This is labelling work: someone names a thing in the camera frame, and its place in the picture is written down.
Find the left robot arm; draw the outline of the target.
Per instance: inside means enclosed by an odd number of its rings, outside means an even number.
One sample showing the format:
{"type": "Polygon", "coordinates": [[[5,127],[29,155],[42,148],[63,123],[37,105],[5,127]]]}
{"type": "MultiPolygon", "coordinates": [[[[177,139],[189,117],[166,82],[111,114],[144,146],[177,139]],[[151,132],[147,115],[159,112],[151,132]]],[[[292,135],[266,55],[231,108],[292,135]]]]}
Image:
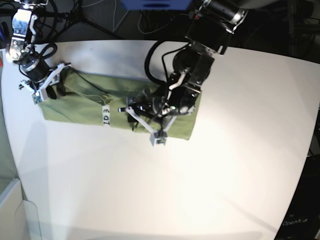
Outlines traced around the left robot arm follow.
{"type": "Polygon", "coordinates": [[[163,142],[170,127],[179,117],[190,116],[197,108],[201,87],[211,72],[213,55],[224,55],[232,35],[247,17],[248,9],[230,0],[201,0],[191,12],[191,24],[185,38],[186,44],[162,55],[174,54],[173,72],[168,73],[163,64],[165,80],[152,76],[150,61],[154,51],[163,44],[157,41],[144,61],[144,70],[156,91],[128,97],[125,112],[133,129],[139,125],[163,142]]]}

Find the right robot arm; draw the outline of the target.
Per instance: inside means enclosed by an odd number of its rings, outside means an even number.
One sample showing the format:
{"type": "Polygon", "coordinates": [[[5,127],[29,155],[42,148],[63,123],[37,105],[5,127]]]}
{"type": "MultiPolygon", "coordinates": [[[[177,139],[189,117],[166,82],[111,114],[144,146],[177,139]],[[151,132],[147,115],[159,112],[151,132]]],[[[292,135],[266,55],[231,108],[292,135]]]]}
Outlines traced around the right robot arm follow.
{"type": "Polygon", "coordinates": [[[52,0],[19,0],[20,8],[12,18],[12,36],[6,43],[5,57],[9,63],[18,66],[19,72],[26,77],[18,88],[29,91],[34,104],[48,99],[56,100],[58,96],[66,96],[66,87],[62,80],[62,72],[71,67],[70,63],[61,62],[49,66],[46,60],[58,50],[55,43],[48,43],[41,52],[36,51],[37,25],[41,12],[52,0]]]}

